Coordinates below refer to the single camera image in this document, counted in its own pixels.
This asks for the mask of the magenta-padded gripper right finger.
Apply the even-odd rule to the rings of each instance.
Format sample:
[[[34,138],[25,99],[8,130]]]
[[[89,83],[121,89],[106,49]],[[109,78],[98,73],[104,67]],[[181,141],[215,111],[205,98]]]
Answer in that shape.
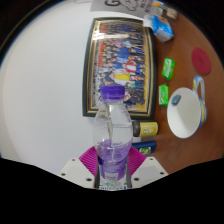
[[[129,151],[127,183],[132,189],[146,186],[168,175],[155,157],[146,157],[136,148]]]

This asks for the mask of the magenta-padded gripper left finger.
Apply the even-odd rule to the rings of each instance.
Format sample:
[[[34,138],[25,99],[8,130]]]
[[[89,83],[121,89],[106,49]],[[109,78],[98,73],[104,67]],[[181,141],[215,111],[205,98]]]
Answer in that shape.
[[[84,188],[93,189],[98,173],[98,157],[94,147],[89,148],[79,158],[71,158],[59,176]]]

